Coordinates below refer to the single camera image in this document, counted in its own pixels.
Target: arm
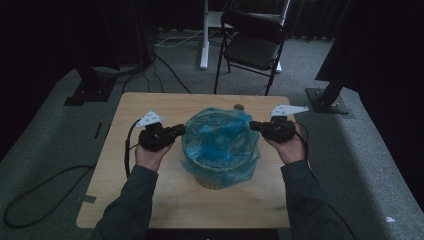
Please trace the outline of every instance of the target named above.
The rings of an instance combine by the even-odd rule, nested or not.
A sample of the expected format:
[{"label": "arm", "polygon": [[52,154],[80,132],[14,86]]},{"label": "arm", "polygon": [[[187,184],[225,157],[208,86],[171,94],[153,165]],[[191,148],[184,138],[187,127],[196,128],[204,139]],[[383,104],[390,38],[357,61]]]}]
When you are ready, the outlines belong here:
[{"label": "arm", "polygon": [[143,239],[152,213],[152,197],[163,156],[171,146],[149,152],[137,146],[136,165],[121,195],[107,206],[91,239]]},{"label": "arm", "polygon": [[299,136],[273,146],[285,164],[281,168],[286,185],[286,203],[293,240],[344,239],[340,220],[328,207],[328,198],[313,178],[305,159],[305,148]]}]

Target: vr controller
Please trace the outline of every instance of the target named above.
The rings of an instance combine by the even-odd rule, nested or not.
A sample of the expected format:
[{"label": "vr controller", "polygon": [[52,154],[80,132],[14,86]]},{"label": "vr controller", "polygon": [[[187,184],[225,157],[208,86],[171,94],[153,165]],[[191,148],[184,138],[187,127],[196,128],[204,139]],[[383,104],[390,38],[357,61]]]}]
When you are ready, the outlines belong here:
[{"label": "vr controller", "polygon": [[185,131],[184,124],[163,128],[161,123],[154,123],[147,125],[146,129],[140,132],[138,142],[144,149],[156,152],[174,143]]},{"label": "vr controller", "polygon": [[185,134],[184,124],[163,128],[160,123],[162,118],[150,110],[141,118],[137,127],[145,126],[146,129],[140,132],[138,143],[146,150],[156,152],[175,142],[175,139]]},{"label": "vr controller", "polygon": [[292,121],[288,120],[287,115],[305,112],[308,110],[308,107],[278,105],[271,112],[270,122],[250,121],[250,129],[260,132],[264,138],[277,143],[285,143],[292,139],[296,134],[295,125]]},{"label": "vr controller", "polygon": [[258,131],[264,138],[276,143],[285,143],[292,139],[296,133],[294,123],[287,120],[287,116],[271,117],[270,122],[249,122],[250,129]]}]

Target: chair seat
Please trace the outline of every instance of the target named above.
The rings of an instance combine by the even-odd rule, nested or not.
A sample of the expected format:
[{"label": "chair seat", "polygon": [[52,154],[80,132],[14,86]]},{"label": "chair seat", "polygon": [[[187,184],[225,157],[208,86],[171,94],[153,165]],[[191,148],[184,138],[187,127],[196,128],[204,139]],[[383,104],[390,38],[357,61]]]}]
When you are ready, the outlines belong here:
[{"label": "chair seat", "polygon": [[237,34],[228,44],[224,57],[230,62],[247,65],[260,70],[272,68],[279,45],[262,39]]}]

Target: hand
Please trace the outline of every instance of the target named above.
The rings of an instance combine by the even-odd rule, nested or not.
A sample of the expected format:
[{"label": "hand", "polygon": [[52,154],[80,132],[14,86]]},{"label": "hand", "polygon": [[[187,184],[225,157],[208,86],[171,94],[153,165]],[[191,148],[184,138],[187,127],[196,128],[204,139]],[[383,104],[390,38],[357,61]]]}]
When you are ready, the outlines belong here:
[{"label": "hand", "polygon": [[162,158],[171,149],[171,147],[172,144],[159,151],[151,152],[144,149],[139,144],[135,149],[135,164],[157,172],[159,170],[160,163],[162,162]]},{"label": "hand", "polygon": [[[295,126],[296,132],[300,134],[299,124],[295,124]],[[305,159],[305,147],[303,146],[302,140],[297,135],[294,135],[291,140],[281,144],[266,138],[265,141],[277,150],[278,155],[284,164]]]}]

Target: black controller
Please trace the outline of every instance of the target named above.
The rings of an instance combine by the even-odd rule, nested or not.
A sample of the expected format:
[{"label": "black controller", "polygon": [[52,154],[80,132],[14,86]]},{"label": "black controller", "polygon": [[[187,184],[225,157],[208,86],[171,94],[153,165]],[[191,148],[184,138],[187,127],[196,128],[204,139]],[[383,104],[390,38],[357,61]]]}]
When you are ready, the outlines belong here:
[{"label": "black controller", "polygon": [[287,116],[273,116],[270,122],[249,122],[250,129],[258,131],[264,138],[277,143],[285,143],[296,134],[294,123]]},{"label": "black controller", "polygon": [[154,123],[147,125],[146,129],[140,132],[138,142],[144,149],[156,152],[174,143],[185,131],[184,124],[163,128],[161,123]]}]

